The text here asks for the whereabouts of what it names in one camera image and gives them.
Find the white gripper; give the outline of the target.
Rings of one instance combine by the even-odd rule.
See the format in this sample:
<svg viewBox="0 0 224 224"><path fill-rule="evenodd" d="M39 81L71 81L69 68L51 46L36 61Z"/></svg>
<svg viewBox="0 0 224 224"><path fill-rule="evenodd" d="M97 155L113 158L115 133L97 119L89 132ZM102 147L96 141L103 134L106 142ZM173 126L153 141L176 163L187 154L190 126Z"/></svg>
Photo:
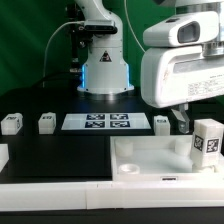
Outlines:
<svg viewBox="0 0 224 224"><path fill-rule="evenodd" d="M177 105L171 111L182 134L189 132L187 103L220 95L224 95L224 56L204 57L201 46L151 48L143 55L141 96L156 108Z"/></svg>

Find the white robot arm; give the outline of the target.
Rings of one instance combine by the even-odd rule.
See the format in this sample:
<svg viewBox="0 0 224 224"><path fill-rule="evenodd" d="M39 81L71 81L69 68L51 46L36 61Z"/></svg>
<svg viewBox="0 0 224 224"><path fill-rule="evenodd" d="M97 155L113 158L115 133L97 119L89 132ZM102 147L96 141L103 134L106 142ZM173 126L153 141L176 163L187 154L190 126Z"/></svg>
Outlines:
<svg viewBox="0 0 224 224"><path fill-rule="evenodd" d="M224 0L153 0L175 14L147 28L141 61L144 102L170 107L182 133L189 131L188 104L224 95ZM90 35L80 92L113 98L133 89L123 59L123 24L102 0L75 0Z"/></svg>

